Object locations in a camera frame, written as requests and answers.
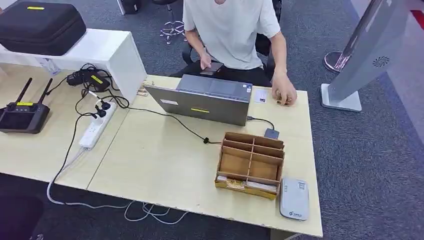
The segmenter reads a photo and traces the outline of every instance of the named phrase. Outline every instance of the black carrying case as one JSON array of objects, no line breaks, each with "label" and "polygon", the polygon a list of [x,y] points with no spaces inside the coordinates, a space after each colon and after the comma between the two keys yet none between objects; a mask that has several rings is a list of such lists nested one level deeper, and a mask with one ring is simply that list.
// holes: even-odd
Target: black carrying case
[{"label": "black carrying case", "polygon": [[18,2],[0,14],[0,44],[19,53],[61,56],[87,31],[66,3]]}]

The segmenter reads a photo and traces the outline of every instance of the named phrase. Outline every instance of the power strip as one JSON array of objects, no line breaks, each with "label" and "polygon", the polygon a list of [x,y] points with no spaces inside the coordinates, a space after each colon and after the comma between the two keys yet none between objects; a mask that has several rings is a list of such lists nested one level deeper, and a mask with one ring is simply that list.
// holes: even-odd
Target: power strip
[{"label": "power strip", "polygon": [[117,104],[111,101],[108,101],[107,103],[110,104],[110,108],[106,110],[106,115],[102,118],[98,117],[97,119],[93,119],[90,126],[88,126],[87,130],[85,130],[81,140],[79,140],[79,145],[82,148],[94,148],[100,138],[100,135],[102,135],[105,130],[106,125],[108,125],[109,120],[112,118],[112,115],[117,109]]}]

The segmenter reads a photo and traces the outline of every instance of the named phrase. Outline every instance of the hand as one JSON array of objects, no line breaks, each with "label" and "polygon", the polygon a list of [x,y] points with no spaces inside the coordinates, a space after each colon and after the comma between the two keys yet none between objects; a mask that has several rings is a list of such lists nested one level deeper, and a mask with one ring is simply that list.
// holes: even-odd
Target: hand
[{"label": "hand", "polygon": [[205,68],[212,68],[211,63],[211,55],[209,55],[207,52],[200,55],[200,68],[202,70],[205,70]]},{"label": "hand", "polygon": [[296,102],[298,94],[285,71],[275,71],[272,77],[272,97],[281,103],[291,106]]}]

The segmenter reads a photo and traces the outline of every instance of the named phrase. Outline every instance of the person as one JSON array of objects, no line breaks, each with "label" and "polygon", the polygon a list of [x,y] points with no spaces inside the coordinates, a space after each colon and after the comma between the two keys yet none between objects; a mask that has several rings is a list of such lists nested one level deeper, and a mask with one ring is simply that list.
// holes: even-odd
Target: person
[{"label": "person", "polygon": [[[286,105],[295,103],[297,93],[287,76],[286,39],[272,0],[184,0],[182,21],[185,36],[200,60],[172,77],[198,75],[217,61],[224,66],[214,77],[272,87],[275,99],[281,97]],[[257,33],[271,42],[275,60],[272,83],[256,52]]]}]

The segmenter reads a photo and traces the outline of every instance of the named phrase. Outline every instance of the cardboard organizer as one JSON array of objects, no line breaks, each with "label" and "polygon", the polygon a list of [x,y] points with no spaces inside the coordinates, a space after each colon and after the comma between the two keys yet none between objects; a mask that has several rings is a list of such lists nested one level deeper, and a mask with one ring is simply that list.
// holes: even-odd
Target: cardboard organizer
[{"label": "cardboard organizer", "polygon": [[280,193],[284,155],[281,140],[226,132],[215,186],[274,200]]}]

